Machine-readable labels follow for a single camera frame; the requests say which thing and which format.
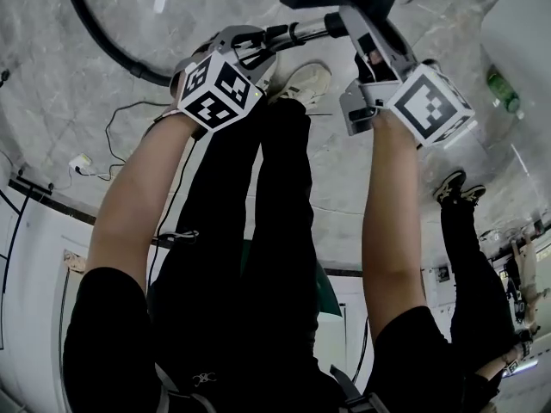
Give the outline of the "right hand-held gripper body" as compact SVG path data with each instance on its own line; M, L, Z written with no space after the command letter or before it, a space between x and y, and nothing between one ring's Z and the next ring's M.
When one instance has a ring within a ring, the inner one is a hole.
M369 23L354 46L358 77L339 99L350 135L366 132L377 114L390 111L427 147L442 143L474 117L439 64L419 62L392 24Z

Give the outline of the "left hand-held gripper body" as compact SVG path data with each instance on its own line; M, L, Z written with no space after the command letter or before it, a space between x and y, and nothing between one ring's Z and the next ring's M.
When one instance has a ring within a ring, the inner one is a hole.
M234 37L259 29L248 25L224 28L199 53L183 59L171 79L171 90L178 95L177 109L213 133L245 118L263 98L263 90L238 67Z

